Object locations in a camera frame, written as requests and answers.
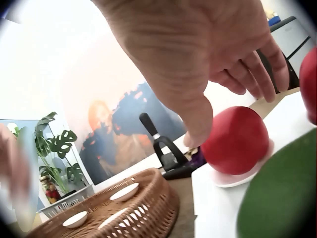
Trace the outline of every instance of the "table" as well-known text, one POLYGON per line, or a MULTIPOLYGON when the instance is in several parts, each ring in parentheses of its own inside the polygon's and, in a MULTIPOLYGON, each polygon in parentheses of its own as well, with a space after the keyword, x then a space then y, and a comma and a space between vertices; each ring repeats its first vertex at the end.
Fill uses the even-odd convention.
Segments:
MULTIPOLYGON (((285 96, 264 118, 269 137, 274 142, 273 154, 316 126, 306 116, 300 92, 285 96)), ((232 188, 213 185, 205 164, 192 173, 195 238, 236 238, 236 217, 249 183, 232 188)))

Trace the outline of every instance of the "hand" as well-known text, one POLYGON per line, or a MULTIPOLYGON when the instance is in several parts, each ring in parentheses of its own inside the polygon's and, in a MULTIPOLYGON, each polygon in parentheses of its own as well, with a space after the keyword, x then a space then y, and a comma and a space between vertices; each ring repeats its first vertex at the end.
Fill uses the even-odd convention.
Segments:
POLYGON ((15 135, 0 123, 0 178, 7 179, 10 193, 25 195, 29 190, 28 161, 21 155, 15 135))
POLYGON ((93 1, 157 98, 183 119, 189 147, 210 134, 213 111, 203 94, 208 80, 274 100, 255 50, 269 60, 278 90, 288 89, 288 68, 260 0, 93 1))

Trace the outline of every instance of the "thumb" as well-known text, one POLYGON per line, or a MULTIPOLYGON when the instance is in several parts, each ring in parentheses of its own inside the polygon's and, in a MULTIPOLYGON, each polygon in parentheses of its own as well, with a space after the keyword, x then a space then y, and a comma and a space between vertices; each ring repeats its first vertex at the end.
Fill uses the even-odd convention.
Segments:
POLYGON ((176 111, 187 128, 184 145, 195 148, 204 143, 209 137, 213 119, 213 110, 209 100, 202 95, 192 101, 190 107, 184 105, 176 111))

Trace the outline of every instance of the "white basket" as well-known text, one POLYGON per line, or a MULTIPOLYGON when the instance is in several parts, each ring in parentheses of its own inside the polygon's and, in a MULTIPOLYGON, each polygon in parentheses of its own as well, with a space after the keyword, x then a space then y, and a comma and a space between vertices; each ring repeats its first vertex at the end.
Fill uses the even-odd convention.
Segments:
POLYGON ((82 188, 81 190, 51 204, 50 206, 39 210, 44 213, 48 218, 52 218, 58 213, 68 209, 69 207, 84 201, 85 199, 94 195, 92 185, 82 188))

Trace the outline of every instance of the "green cushion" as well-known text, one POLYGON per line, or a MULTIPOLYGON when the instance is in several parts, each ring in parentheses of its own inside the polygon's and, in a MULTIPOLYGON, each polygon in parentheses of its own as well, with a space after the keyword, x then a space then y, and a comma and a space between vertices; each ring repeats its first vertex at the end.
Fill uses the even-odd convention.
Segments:
POLYGON ((316 129, 275 153, 251 181, 237 218, 238 238, 284 238, 316 203, 316 129))

